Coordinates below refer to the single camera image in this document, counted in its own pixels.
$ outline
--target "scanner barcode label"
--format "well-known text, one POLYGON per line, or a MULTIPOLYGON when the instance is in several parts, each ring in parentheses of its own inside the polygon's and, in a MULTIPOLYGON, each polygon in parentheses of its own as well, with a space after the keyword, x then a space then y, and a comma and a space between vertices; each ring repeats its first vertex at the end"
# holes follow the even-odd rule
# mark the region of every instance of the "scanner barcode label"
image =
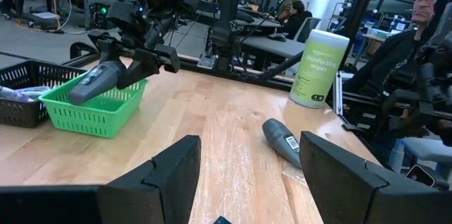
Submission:
POLYGON ((287 141, 287 143, 289 144, 289 146, 292 150, 299 148, 298 142, 293 136, 289 136, 285 140, 287 141))

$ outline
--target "office chair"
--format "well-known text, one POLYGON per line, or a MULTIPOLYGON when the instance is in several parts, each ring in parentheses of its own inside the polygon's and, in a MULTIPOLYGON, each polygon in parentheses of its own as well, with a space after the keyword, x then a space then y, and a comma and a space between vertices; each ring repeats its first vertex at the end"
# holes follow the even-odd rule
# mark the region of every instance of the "office chair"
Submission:
MULTIPOLYGON (((300 26, 297 34, 294 37, 294 40, 297 42, 305 43, 309 37, 309 34, 313 29, 317 27, 317 25, 322 21, 320 18, 308 17, 304 19, 302 26, 300 26)), ((286 70, 286 76, 294 76, 298 72, 299 63, 291 66, 288 70, 286 70)))
POLYGON ((311 33, 311 31, 317 27, 320 21, 320 18, 313 17, 304 19, 304 22, 295 35, 294 40, 297 42, 305 43, 309 37, 309 33, 311 33))

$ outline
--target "man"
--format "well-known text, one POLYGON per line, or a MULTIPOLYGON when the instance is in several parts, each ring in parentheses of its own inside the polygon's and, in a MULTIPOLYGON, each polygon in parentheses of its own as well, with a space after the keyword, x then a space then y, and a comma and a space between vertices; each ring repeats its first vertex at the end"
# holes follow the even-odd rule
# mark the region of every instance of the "man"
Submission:
MULTIPOLYGON (((346 81, 343 90, 372 98, 383 95, 383 82, 391 71, 402 63, 412 62, 412 58, 427 40, 421 35, 434 17, 434 0, 416 0, 413 4, 411 21, 417 24, 417 30, 399 33, 389 37, 375 52, 374 57, 363 66, 352 79, 346 81)), ((430 124, 428 128, 439 136, 447 136, 449 125, 444 122, 430 124)), ((413 135, 423 136, 422 131, 413 135)), ((381 160, 388 160, 396 138, 388 132, 388 124, 384 124, 372 141, 372 148, 381 160)))
POLYGON ((434 0, 416 0, 411 21, 417 24, 417 30, 389 37, 377 49, 373 58, 344 83, 343 90, 375 98, 382 94, 383 81, 392 68, 424 44, 420 43, 420 37, 433 16, 434 0))

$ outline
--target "small tag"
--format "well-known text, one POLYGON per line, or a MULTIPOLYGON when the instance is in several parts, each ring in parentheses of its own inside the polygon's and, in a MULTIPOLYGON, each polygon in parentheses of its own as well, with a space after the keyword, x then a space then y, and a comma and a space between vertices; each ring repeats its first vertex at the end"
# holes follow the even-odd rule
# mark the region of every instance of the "small tag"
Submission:
POLYGON ((358 127, 358 128, 361 128, 361 129, 369 129, 369 128, 370 128, 370 125, 367 125, 367 124, 358 124, 357 127, 358 127))
POLYGON ((368 114, 368 113, 364 113, 362 114, 363 117, 366 118, 370 118, 370 119, 375 119, 376 115, 375 114, 368 114))
POLYGON ((288 136, 285 140, 292 150, 297 150, 299 148, 298 142, 293 136, 288 136))

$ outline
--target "handheld barcode scanner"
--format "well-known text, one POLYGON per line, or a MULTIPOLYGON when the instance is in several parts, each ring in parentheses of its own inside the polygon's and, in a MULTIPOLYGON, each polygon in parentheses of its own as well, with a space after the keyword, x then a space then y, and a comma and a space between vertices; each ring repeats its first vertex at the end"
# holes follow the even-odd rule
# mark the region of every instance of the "handheld barcode scanner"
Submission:
POLYGON ((294 166, 302 168, 299 161, 299 144, 284 124, 271 118, 263 123, 262 129, 267 141, 277 152, 294 166))

